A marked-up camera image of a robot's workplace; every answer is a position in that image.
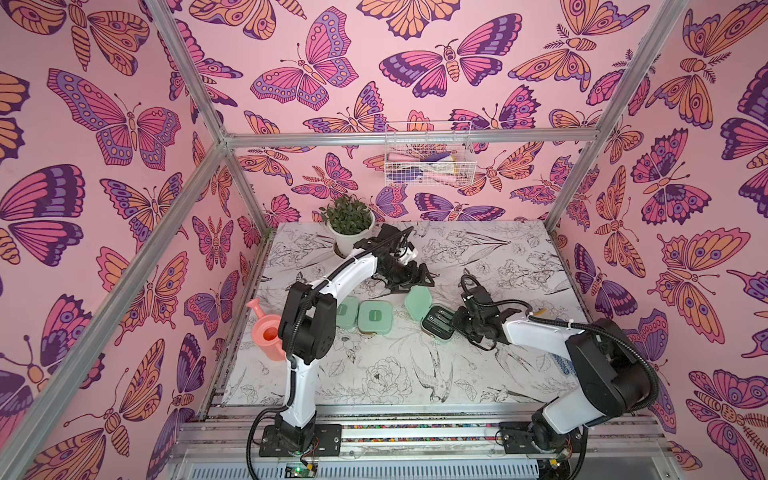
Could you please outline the green case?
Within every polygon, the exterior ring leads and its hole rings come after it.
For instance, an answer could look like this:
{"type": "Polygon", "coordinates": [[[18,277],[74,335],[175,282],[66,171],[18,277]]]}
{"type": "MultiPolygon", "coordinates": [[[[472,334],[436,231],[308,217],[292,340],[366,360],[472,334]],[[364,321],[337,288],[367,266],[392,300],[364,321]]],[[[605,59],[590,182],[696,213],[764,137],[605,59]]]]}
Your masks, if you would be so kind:
{"type": "Polygon", "coordinates": [[[405,297],[404,306],[410,318],[427,334],[443,341],[453,337],[454,311],[435,303],[428,287],[412,287],[405,297]]]}
{"type": "Polygon", "coordinates": [[[347,296],[337,305],[336,327],[342,330],[354,329],[357,325],[360,301],[354,296],[347,296]]]}
{"type": "Polygon", "coordinates": [[[393,327],[393,307],[387,301],[367,300],[360,303],[358,329],[364,334],[387,335],[393,327]]]}

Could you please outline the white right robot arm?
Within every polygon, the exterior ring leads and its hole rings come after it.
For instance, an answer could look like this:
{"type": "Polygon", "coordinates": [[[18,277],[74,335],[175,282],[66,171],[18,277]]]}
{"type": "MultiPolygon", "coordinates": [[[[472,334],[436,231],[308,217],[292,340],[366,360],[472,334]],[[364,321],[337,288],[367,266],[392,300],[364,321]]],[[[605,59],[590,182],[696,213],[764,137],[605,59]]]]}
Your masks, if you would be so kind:
{"type": "Polygon", "coordinates": [[[494,301],[472,274],[460,277],[464,303],[453,328],[470,344],[488,351],[500,344],[531,347],[573,366],[578,387],[538,409],[524,429],[514,430],[541,453],[562,450],[568,437],[608,420],[652,406],[660,393],[658,375],[613,321],[594,323],[546,319],[522,300],[494,301]]]}

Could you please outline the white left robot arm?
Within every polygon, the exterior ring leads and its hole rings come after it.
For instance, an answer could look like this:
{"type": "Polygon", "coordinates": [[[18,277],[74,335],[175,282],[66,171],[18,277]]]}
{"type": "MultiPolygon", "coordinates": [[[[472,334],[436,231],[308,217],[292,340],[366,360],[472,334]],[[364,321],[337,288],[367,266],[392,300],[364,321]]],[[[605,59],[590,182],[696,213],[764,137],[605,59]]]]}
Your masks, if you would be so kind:
{"type": "Polygon", "coordinates": [[[315,442],[317,370],[335,341],[338,305],[369,279],[381,281],[392,294],[434,285],[426,264],[416,261],[412,231],[383,224],[376,236],[357,241],[334,270],[288,290],[278,327],[287,362],[286,393],[283,405],[271,411],[277,438],[290,452],[304,453],[315,442]]]}

